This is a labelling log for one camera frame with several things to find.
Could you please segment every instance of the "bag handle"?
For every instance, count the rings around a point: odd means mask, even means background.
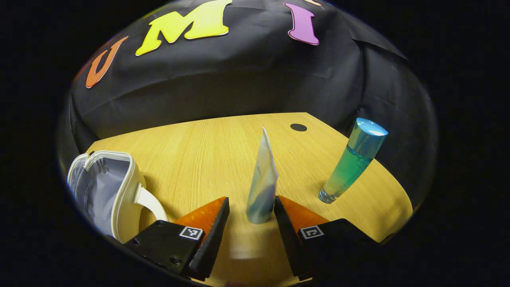
[[[161,203],[152,193],[143,188],[142,184],[138,184],[138,189],[135,194],[135,203],[147,207],[152,213],[154,213],[156,220],[168,221],[168,216],[166,215],[165,209]]]

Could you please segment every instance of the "letter m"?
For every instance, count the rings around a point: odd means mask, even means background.
[[[214,0],[198,6],[185,17],[171,12],[153,20],[136,56],[156,50],[161,45],[160,32],[168,43],[174,43],[191,23],[193,26],[184,34],[186,39],[225,35],[228,27],[223,25],[223,10],[230,3],[232,0]]]

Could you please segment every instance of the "wooden table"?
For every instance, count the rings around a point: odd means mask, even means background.
[[[290,128],[298,123],[304,132]],[[294,200],[329,220],[346,218],[380,242],[397,231],[413,210],[404,189],[376,160],[333,204],[317,193],[333,172],[348,139],[307,113],[277,113],[206,119],[140,130],[96,141],[91,151],[130,153],[147,189],[163,204],[170,221],[219,197],[230,199],[230,215],[211,277],[247,285],[298,282],[287,261],[274,214],[251,224],[246,201],[262,127],[269,136],[279,173],[276,194]],[[142,211],[140,230],[155,221]]]

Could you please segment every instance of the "white pouch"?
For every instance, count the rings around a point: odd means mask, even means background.
[[[97,151],[79,155],[71,164],[67,184],[84,215],[99,231],[122,244],[139,233],[144,206],[157,220],[168,221],[161,203],[145,189],[145,179],[130,154]]]

